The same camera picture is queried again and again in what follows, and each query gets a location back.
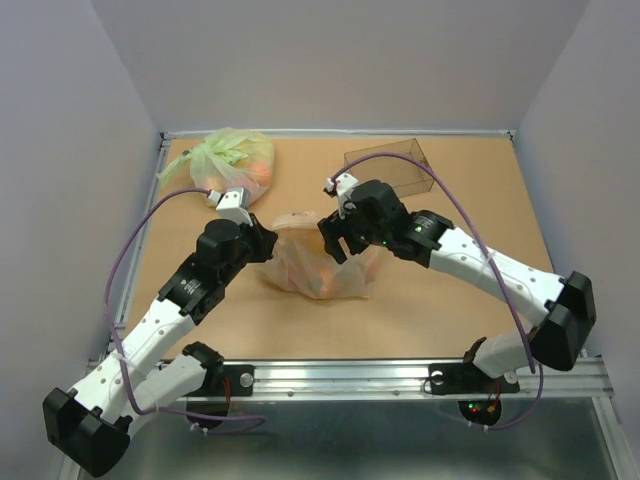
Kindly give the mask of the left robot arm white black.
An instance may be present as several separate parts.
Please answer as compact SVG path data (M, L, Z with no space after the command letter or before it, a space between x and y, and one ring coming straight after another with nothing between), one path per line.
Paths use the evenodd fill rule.
M195 390L215 392L222 384L222 358L201 342L189 345L160 374L152 371L224 299L226 287L246 265L272 258L277 239L254 215L243 223L209 222L194 252L159 290L121 347L68 390L55 388L45 397L49 442L99 478L124 456L131 425L144 413L162 410Z

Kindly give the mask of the orange translucent plastic bag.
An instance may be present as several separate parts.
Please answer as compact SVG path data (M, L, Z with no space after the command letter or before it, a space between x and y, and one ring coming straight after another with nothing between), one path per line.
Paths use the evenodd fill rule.
M314 300L369 297L382 261L381 250L371 247L338 264L324 251L318 221L313 211L276 217L272 229L278 240L273 257L256 267L258 277Z

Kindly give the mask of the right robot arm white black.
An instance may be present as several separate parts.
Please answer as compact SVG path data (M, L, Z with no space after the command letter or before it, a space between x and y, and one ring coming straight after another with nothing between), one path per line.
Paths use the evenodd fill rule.
M518 314L510 334L477 340L460 366L463 384L482 390L530 363L571 370L596 322L590 278L544 272L482 246L451 220L429 210L410 212L393 188L349 174L328 179L337 209L318 223L325 251L339 264L370 246L449 274L503 301Z

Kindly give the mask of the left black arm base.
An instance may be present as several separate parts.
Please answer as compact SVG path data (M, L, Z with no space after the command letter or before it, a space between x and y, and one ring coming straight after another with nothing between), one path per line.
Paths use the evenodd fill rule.
M205 377L204 384L187 395L187 420L197 427L215 429L220 420L199 419L194 416L227 417L234 397L250 397L253 394L255 366L251 364L230 364Z

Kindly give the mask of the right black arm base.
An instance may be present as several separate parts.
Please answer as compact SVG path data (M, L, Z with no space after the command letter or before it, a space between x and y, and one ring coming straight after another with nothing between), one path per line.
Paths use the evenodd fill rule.
M460 396L458 409L472 425L495 427L502 415L502 396L520 392L517 379L492 379L469 363L431 364L422 382L422 391L436 396Z

